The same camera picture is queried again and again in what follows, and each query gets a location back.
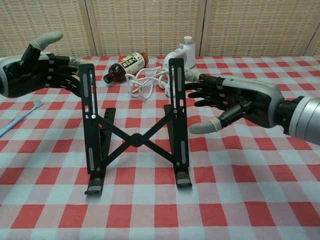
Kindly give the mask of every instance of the red and white tablecloth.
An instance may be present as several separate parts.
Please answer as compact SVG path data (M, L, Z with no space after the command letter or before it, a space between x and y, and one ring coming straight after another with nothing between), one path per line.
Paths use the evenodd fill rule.
M119 57L91 57L99 114L116 107L114 124L145 133L169 103L130 96L126 83L102 76ZM151 57L148 67L161 66ZM199 57L205 74L277 84L288 99L320 97L320 56ZM318 240L320 146L241 119L218 133L188 134L192 190L177 190L172 164L149 148L130 147L107 167L103 193L86 196L81 100L60 89L0 97L0 128L42 100L0 138L0 239L32 240ZM221 112L187 98L188 126ZM152 138L170 151L167 129ZM122 140L112 135L111 151Z

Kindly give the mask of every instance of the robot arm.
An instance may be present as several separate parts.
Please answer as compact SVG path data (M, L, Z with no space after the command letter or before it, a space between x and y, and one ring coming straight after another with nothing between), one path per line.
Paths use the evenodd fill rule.
M23 55L0 58L0 94L18 98L43 88L64 88L80 97L77 75L80 60L43 53L62 32L49 32L30 42Z
M284 134L320 145L320 98L299 96L289 101L275 84L230 75L198 74L194 78L195 82L186 84L187 90L195 90L189 98L202 98L194 105L224 112L208 122L192 125L192 134L218 132L245 118L263 128L282 126Z

